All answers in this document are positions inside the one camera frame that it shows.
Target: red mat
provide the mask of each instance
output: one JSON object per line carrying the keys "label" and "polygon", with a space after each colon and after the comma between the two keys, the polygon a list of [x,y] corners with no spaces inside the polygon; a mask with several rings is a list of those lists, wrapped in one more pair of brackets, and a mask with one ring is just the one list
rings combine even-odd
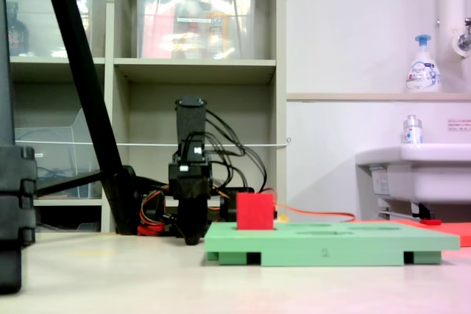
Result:
{"label": "red mat", "polygon": [[409,220],[396,220],[396,221],[358,221],[358,222],[397,222],[400,224],[407,224],[409,226],[429,229],[430,231],[437,231],[447,233],[449,235],[459,235],[461,247],[471,246],[471,223],[463,222],[456,224],[440,224],[440,225],[426,225],[419,222]]}

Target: faucet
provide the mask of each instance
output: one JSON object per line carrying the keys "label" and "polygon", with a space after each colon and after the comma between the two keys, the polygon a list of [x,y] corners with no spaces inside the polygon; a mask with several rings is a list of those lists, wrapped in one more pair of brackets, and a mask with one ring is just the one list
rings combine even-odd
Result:
{"label": "faucet", "polygon": [[469,51],[471,50],[471,18],[465,18],[464,25],[466,26],[467,33],[459,36],[458,47],[462,51]]}

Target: beige floor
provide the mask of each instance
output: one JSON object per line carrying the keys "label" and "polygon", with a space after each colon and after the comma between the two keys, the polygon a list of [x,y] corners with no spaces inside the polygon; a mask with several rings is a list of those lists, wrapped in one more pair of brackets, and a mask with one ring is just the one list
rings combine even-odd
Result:
{"label": "beige floor", "polygon": [[443,265],[214,266],[172,238],[38,235],[1,314],[471,313],[471,249]]}

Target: dark bottle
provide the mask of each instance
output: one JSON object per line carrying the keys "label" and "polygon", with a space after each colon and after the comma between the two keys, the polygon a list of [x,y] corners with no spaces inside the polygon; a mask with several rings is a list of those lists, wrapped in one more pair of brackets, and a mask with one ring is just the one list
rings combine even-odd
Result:
{"label": "dark bottle", "polygon": [[28,53],[28,29],[18,20],[18,3],[16,1],[7,1],[7,23],[10,55],[18,56]]}

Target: red cube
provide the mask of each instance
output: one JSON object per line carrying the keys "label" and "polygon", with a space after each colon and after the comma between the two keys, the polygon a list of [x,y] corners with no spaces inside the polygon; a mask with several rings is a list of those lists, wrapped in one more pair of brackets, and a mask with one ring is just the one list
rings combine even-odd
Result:
{"label": "red cube", "polygon": [[275,203],[271,193],[237,194],[238,230],[273,230]]}

